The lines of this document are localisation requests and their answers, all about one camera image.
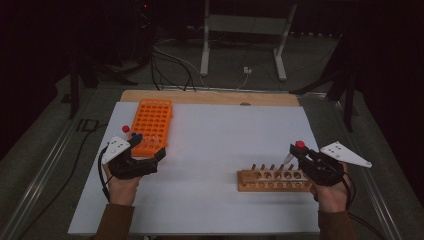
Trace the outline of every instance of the table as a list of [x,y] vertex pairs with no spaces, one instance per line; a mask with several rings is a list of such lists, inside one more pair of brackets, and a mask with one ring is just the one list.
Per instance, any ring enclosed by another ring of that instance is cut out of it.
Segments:
[[203,52],[200,65],[200,74],[208,75],[209,68],[209,31],[225,31],[225,32],[245,32],[245,33],[261,33],[271,35],[281,35],[280,45],[274,48],[273,55],[275,65],[277,67],[278,79],[280,81],[287,80],[286,71],[284,69],[283,60],[281,58],[284,45],[289,35],[293,16],[296,12],[296,4],[292,4],[286,19],[264,18],[264,17],[246,17],[246,16],[229,16],[216,15],[209,12],[209,0],[205,0],[205,18],[204,18],[204,37]]
[[[113,135],[122,134],[117,131],[120,126],[131,125],[141,98],[173,100],[174,117],[167,156],[160,162],[158,172],[145,176],[139,187],[132,234],[251,235],[319,231],[318,205],[310,193],[237,191],[237,170],[250,169],[254,163],[268,166],[281,163],[290,143],[298,139],[317,149],[295,96],[126,91],[115,106],[100,149]],[[240,106],[241,103],[251,106]],[[93,234],[97,230],[106,199],[99,188],[96,164],[94,161],[70,234]]]

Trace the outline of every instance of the human hand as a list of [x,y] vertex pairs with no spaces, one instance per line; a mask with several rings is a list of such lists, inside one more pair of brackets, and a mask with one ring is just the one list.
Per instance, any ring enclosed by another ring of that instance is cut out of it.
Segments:
[[110,203],[123,206],[132,206],[141,177],[122,180],[116,177],[112,177],[108,164],[103,165],[103,170],[106,172],[107,179],[110,179],[108,182]]
[[[343,165],[344,172],[347,172],[347,165],[345,163],[341,163]],[[345,174],[343,176],[344,180],[351,186],[351,181],[349,177]],[[318,199],[319,210],[323,212],[342,212],[346,210],[346,202],[347,202],[347,189],[342,182],[339,182],[333,186],[321,186],[312,181],[312,186],[309,189]]]

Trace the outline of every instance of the floor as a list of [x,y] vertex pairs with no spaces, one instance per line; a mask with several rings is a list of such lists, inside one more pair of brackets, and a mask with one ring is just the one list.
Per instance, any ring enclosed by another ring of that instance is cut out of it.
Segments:
[[[88,128],[95,121],[99,125],[107,124],[113,106],[124,90],[156,87],[179,90],[190,81],[187,87],[190,91],[287,93],[319,79],[332,50],[337,46],[337,40],[308,35],[290,36],[283,51],[288,75],[285,82],[279,81],[276,75],[272,57],[272,48],[276,44],[278,38],[275,37],[222,34],[211,41],[208,76],[200,77],[197,71],[202,40],[179,42],[161,38],[154,48],[158,70],[153,70],[155,84],[149,65],[128,76],[130,81],[137,83],[136,86],[125,86],[99,74],[101,82],[96,89],[86,89],[80,84],[81,107],[71,120],[68,119],[69,104],[61,102],[63,95],[69,93],[69,76],[59,81],[58,97],[0,163],[2,239],[16,239],[18,236],[21,236],[20,239],[87,239],[87,236],[68,235],[67,229],[105,128],[87,135],[81,124],[87,122]],[[184,62],[191,75],[181,64],[170,59]],[[244,67],[250,67],[252,73],[244,74]],[[299,96],[299,101],[305,107],[319,144],[335,136],[341,137],[374,163],[369,172],[353,168],[357,172],[355,174],[365,176],[367,180],[358,181],[358,188],[363,194],[359,194],[352,211],[386,233],[387,239],[421,239],[424,236],[424,210],[373,121],[361,93],[355,92],[353,133],[347,132],[337,119],[334,122],[320,121],[322,114],[338,114],[339,105],[323,99],[325,94],[322,93],[327,92],[329,87],[326,84],[312,93]],[[47,169],[42,176],[37,175],[40,168]],[[369,191],[377,198],[370,200],[364,197]],[[375,208],[388,209],[390,214],[377,215]],[[355,228],[359,239],[378,239],[358,224],[355,224]],[[230,236],[220,239],[318,239],[318,235]]]

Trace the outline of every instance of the sleeve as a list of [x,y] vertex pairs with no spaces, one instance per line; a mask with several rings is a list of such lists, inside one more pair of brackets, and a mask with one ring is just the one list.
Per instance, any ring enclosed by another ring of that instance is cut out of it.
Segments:
[[318,211],[321,240],[356,240],[355,231],[347,211],[327,213]]
[[134,207],[107,204],[97,229],[95,240],[127,239]]

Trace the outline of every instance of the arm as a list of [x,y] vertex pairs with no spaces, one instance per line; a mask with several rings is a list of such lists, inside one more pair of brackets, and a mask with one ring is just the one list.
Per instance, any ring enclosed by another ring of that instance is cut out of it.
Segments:
[[[107,165],[103,165],[109,179],[112,175]],[[120,180],[112,177],[108,183],[110,203],[106,205],[97,229],[95,240],[127,239],[131,227],[137,187],[141,177]]]
[[[344,176],[348,185],[349,178]],[[311,193],[318,199],[318,226],[321,240],[356,240],[355,231],[346,209],[347,190],[343,183],[320,186],[312,182]]]

